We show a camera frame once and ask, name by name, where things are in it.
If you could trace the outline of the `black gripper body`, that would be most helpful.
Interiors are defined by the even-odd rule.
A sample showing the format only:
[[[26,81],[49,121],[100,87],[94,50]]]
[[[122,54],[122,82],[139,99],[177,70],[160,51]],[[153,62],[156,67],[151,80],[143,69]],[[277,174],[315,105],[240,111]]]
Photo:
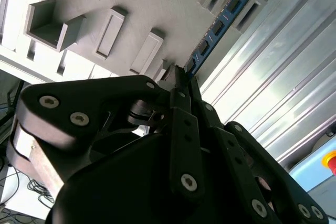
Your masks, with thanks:
[[[186,133],[153,134],[74,174],[47,223],[255,223],[252,192]]]

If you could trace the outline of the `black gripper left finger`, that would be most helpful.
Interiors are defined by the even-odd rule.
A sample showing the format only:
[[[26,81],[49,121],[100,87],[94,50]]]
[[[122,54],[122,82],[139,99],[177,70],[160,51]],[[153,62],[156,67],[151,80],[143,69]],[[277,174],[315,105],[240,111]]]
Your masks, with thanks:
[[[190,78],[176,67],[174,80],[170,91],[143,75],[28,86],[18,100],[9,162],[56,200],[74,174],[148,135],[198,137]]]

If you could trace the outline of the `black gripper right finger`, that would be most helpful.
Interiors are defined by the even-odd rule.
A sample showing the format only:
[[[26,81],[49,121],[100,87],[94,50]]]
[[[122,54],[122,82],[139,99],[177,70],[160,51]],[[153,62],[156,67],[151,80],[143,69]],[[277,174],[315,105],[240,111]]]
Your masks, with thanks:
[[[193,109],[198,113],[206,146],[225,180],[224,220],[233,223],[328,223],[311,196],[239,123],[223,125],[215,109],[202,100],[191,79]]]

